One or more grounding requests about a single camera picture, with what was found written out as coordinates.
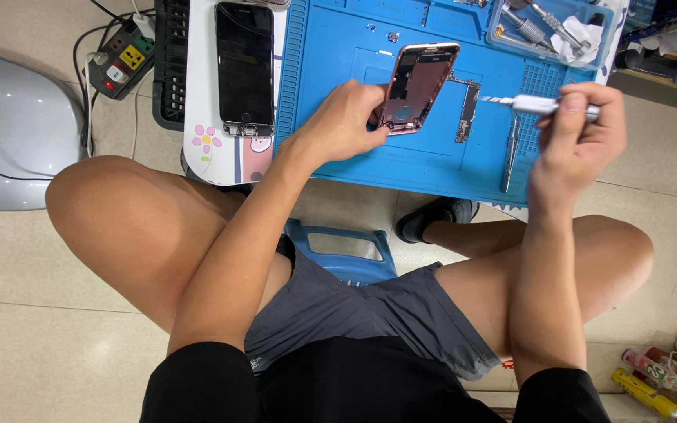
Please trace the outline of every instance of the yellow outlet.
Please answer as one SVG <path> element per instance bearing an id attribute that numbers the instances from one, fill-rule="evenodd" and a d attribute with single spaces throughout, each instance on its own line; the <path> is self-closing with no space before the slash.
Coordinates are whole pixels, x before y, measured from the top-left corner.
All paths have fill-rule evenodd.
<path id="1" fill-rule="evenodd" d="M 120 57 L 133 71 L 137 69 L 141 63 L 143 63 L 143 60 L 145 60 L 145 56 L 140 54 L 138 49 L 136 49 L 132 44 L 129 44 L 127 48 L 124 49 Z"/>

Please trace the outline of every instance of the black shoe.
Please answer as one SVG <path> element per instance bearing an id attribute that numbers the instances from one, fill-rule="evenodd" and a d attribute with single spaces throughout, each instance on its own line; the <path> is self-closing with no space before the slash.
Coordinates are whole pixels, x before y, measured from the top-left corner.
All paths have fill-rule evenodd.
<path id="1" fill-rule="evenodd" d="M 193 181 L 198 181 L 206 185 L 211 185 L 212 187 L 215 187 L 222 193 L 235 192 L 240 193 L 245 197 L 249 197 L 252 190 L 255 189 L 255 185 L 253 184 L 240 184 L 240 185 L 232 185 L 230 187 L 220 187 L 218 185 L 213 185 L 208 181 L 203 181 L 202 178 L 200 178 L 193 172 L 193 169 L 190 168 L 190 165 L 187 164 L 187 160 L 184 158 L 184 149 L 179 153 L 179 164 L 182 166 L 184 176 L 192 179 Z"/>
<path id="2" fill-rule="evenodd" d="M 422 239 L 422 233 L 437 221 L 468 224 L 479 212 L 479 203 L 468 199 L 440 197 L 399 219 L 396 224 L 396 236 L 403 242 L 429 242 Z"/>

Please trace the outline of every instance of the power strip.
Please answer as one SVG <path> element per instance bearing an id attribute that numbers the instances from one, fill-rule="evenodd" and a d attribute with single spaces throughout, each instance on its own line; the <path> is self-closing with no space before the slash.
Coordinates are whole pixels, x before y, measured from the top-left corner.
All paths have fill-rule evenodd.
<path id="1" fill-rule="evenodd" d="M 110 99 L 124 99 L 153 67 L 155 50 L 155 41 L 146 38 L 131 19 L 125 20 L 99 50 L 107 53 L 108 59 L 100 65 L 92 60 L 88 63 L 90 84 Z"/>

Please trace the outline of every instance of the blue plastic stool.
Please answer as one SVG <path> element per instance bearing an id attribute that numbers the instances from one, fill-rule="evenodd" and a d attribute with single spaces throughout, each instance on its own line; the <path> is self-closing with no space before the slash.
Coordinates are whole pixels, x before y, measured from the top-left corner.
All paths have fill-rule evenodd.
<path id="1" fill-rule="evenodd" d="M 294 246 L 310 260 L 328 270 L 343 283 L 351 286 L 364 286 L 397 277 L 396 266 L 390 255 L 387 235 L 382 230 L 376 230 L 372 235 L 355 232 L 353 230 L 335 229 L 324 226 L 302 226 L 296 219 L 287 220 L 285 233 L 294 242 Z M 310 248 L 309 233 L 324 233 L 326 235 L 345 236 L 348 238 L 364 239 L 375 244 L 383 260 L 372 260 L 365 257 L 350 255 L 326 255 L 316 253 Z"/>

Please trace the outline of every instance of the blue silicone repair mat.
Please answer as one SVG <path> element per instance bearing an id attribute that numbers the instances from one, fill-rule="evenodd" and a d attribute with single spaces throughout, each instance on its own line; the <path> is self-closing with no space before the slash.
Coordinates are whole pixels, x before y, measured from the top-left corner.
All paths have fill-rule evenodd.
<path id="1" fill-rule="evenodd" d="M 350 78 L 388 83 L 399 49 L 410 43 L 459 42 L 461 52 L 454 64 L 454 76 L 480 83 L 480 96 L 525 93 L 555 98 L 569 79 L 594 79 L 594 72 L 542 62 L 486 43 L 490 12 L 491 6 L 469 6 L 455 0 L 292 0 L 276 148 L 312 115 L 336 85 Z M 399 34 L 398 42 L 390 41 L 390 33 Z M 314 176 L 525 206 L 527 177 L 539 153 L 534 127 L 537 116 L 521 114 L 511 186 L 503 193 L 512 112 L 479 101 L 469 139 L 456 143 L 467 89 L 463 83 L 445 82 L 422 130 L 390 136 L 381 148 L 343 162 L 327 163 Z"/>

